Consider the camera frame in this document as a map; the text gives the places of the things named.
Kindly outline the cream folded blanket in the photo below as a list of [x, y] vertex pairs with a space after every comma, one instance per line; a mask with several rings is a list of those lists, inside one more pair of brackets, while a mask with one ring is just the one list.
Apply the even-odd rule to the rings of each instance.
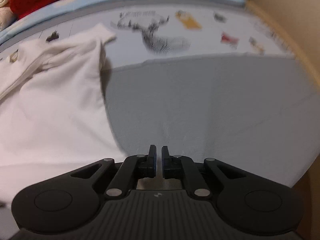
[[10, 9], [10, 0], [1, 0], [0, 5], [0, 26], [1, 31], [6, 29], [15, 20], [15, 15]]

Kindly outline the grey deer print bedsheet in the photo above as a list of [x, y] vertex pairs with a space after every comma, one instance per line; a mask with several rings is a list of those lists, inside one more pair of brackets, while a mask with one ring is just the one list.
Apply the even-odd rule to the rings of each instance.
[[[314, 161], [318, 89], [266, 25], [243, 10], [107, 5], [14, 36], [1, 47], [1, 62], [14, 62], [25, 41], [63, 40], [97, 24], [115, 35], [100, 72], [107, 118], [124, 154], [111, 159], [166, 145], [173, 155], [216, 158], [287, 186]], [[1, 199], [95, 161], [1, 165]]]

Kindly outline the white long sleeve garment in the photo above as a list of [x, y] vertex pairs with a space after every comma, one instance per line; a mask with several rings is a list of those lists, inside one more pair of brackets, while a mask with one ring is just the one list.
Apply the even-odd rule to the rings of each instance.
[[1, 165], [123, 159], [100, 72], [113, 32], [97, 24], [63, 40], [29, 40], [1, 62]]

